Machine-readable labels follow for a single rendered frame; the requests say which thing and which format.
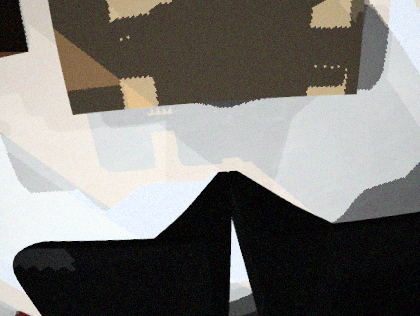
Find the orange square block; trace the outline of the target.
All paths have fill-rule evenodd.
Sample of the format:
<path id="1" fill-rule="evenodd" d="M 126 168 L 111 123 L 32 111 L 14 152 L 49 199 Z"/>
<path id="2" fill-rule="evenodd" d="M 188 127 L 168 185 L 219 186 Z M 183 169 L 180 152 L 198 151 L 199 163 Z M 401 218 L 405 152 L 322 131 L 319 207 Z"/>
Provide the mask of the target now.
<path id="1" fill-rule="evenodd" d="M 0 0 L 0 57 L 28 53 L 19 0 Z"/>

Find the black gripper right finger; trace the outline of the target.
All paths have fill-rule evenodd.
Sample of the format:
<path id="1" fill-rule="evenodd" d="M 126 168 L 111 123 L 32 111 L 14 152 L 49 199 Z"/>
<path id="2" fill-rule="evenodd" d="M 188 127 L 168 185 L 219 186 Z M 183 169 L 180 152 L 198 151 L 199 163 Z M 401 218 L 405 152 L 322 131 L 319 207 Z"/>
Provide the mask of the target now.
<path id="1" fill-rule="evenodd" d="M 227 171 L 258 316 L 328 316 L 348 276 L 420 263 L 420 212 L 331 223 Z"/>

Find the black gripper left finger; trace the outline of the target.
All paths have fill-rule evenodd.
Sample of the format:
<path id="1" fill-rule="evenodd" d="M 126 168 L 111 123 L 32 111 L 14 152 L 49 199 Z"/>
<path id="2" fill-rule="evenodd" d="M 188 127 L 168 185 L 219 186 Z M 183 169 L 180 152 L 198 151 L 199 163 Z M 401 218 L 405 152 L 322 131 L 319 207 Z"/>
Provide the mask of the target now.
<path id="1" fill-rule="evenodd" d="M 41 316 L 229 316 L 229 174 L 154 239 L 47 240 L 12 262 Z"/>

